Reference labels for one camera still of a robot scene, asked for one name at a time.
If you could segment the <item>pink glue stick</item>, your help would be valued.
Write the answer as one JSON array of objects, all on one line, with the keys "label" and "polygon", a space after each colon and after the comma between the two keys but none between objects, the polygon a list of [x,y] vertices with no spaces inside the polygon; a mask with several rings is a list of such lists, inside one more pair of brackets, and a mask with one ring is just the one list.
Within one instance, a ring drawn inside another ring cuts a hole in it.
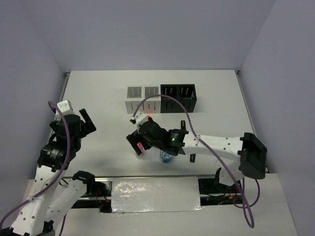
[{"label": "pink glue stick", "polygon": [[139,149],[141,150],[141,154],[138,157],[142,158],[144,156],[144,154],[145,154],[145,150],[144,150],[144,148],[143,148],[141,143],[138,143],[137,145],[138,145]]}]

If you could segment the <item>blue patterned tape roll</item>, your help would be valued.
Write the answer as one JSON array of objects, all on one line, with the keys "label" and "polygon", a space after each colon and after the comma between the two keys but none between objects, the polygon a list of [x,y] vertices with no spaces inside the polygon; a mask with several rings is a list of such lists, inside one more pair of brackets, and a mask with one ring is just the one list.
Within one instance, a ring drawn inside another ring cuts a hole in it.
[{"label": "blue patterned tape roll", "polygon": [[171,154],[169,154],[163,150],[160,150],[159,158],[160,158],[162,163],[167,164],[173,160],[173,155],[171,155]]}]

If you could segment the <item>pink highlighter marker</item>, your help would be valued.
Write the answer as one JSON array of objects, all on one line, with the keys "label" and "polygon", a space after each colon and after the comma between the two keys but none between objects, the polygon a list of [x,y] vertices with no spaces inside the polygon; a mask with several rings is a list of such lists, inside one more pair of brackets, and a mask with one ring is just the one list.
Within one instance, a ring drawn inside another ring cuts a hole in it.
[{"label": "pink highlighter marker", "polygon": [[184,120],[181,121],[181,129],[186,130],[186,122]]}]

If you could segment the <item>blue highlighter marker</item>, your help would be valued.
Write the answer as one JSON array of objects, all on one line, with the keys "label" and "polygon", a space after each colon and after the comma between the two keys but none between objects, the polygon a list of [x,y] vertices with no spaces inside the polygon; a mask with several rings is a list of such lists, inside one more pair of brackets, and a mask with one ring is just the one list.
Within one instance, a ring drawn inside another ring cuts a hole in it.
[{"label": "blue highlighter marker", "polygon": [[189,157],[189,161],[190,161],[191,163],[194,163],[194,162],[195,162],[195,157],[196,157],[195,154],[191,154],[190,157]]}]

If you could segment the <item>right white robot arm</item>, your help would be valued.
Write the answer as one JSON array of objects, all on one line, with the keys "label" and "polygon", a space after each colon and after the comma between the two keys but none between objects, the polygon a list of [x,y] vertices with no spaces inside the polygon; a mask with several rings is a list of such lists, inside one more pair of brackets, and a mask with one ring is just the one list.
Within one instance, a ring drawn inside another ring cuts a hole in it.
[{"label": "right white robot arm", "polygon": [[242,137],[216,137],[194,135],[184,127],[166,130],[143,113],[132,117],[130,122],[136,125],[136,130],[126,139],[137,155],[157,148],[172,156],[202,154],[231,160],[231,164],[223,164],[216,171],[214,187],[219,192],[227,191],[245,177],[265,179],[267,147],[253,133],[246,132]]}]

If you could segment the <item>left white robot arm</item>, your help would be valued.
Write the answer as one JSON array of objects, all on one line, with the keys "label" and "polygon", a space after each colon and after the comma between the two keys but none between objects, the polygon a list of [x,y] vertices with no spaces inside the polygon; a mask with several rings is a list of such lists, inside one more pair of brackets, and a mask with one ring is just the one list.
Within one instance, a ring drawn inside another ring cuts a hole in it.
[{"label": "left white robot arm", "polygon": [[95,193],[95,176],[78,171],[63,192],[53,198],[71,160],[81,148],[82,138],[96,131],[86,110],[79,112],[80,115],[64,115],[50,123],[54,132],[40,152],[30,195],[15,207],[19,214],[10,227],[0,229],[2,236],[54,236],[77,200]]}]

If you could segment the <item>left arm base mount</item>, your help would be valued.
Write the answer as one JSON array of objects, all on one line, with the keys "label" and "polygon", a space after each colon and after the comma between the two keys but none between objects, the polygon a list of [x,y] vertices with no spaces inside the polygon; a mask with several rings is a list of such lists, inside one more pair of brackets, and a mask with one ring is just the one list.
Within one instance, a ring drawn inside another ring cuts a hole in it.
[{"label": "left arm base mount", "polygon": [[92,189],[79,198],[72,209],[96,209],[101,213],[112,213],[112,181],[96,180]]}]

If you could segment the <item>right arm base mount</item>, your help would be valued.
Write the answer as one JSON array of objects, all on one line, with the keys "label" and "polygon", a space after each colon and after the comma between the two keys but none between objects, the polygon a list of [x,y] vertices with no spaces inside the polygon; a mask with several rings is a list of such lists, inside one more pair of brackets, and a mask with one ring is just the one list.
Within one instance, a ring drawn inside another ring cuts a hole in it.
[{"label": "right arm base mount", "polygon": [[215,183],[214,178],[198,179],[201,206],[232,205],[242,203],[241,193],[236,185],[226,186]]}]

